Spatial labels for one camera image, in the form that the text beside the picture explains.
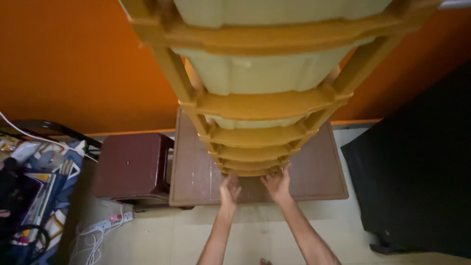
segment plastic drawer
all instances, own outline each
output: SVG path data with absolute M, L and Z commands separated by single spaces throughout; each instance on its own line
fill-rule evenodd
M 172 50 L 187 57 L 209 93 L 227 96 L 231 93 L 301 92 L 317 87 L 353 47 L 373 40 L 363 39 L 349 46 L 320 52 L 276 56 L 232 56 L 203 50 Z
M 223 129 L 261 129 L 276 126 L 290 126 L 299 121 L 302 117 L 295 117 L 290 119 L 273 120 L 273 121 L 236 121 L 224 119 L 219 116 L 205 115 L 207 120 L 213 119 L 219 127 Z
M 282 25 L 349 20 L 381 13 L 392 0 L 174 0 L 185 23 L 199 27 Z

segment brown stool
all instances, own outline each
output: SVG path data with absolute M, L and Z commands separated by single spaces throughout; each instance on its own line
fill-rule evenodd
M 107 137 L 93 194 L 99 199 L 132 204 L 135 211 L 170 207 L 170 185 L 165 180 L 170 148 L 173 140 L 160 133 Z

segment floor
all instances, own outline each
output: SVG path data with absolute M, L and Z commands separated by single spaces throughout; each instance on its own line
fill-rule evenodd
M 342 264 L 471 265 L 471 260 L 438 253 L 384 256 L 369 249 L 368 244 L 373 238 L 363 230 L 350 174 L 340 151 L 340 146 L 365 130 L 334 130 L 350 197 L 346 200 L 299 203 L 314 229 Z M 190 211 L 156 210 L 136 214 L 135 220 L 107 235 L 101 248 L 102 257 L 97 264 L 196 264 L 217 210 L 217 206 L 204 206 Z M 86 227 L 117 212 L 118 205 L 88 195 L 81 224 Z M 76 263 L 83 264 L 80 261 L 84 256 L 87 255 L 78 257 Z M 305 264 L 276 205 L 240 205 L 229 236 L 224 264 L 257 265 L 262 257 L 271 260 L 274 265 Z

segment brown table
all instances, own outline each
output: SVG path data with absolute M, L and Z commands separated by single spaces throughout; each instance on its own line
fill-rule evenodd
M 291 159 L 290 193 L 296 201 L 349 197 L 330 122 Z M 178 110 L 170 187 L 174 207 L 219 204 L 221 173 L 189 117 Z M 271 202 L 259 177 L 240 177 L 239 203 Z

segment power strip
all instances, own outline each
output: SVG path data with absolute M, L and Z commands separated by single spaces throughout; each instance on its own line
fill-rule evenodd
M 129 221 L 132 221 L 134 217 L 132 216 L 132 212 L 126 212 L 123 214 L 123 224 Z M 109 229 L 115 226 L 118 226 L 121 223 L 121 215 L 112 215 L 108 219 L 98 222 L 96 224 L 92 224 L 89 228 L 93 229 L 95 227 L 101 227 L 103 230 Z

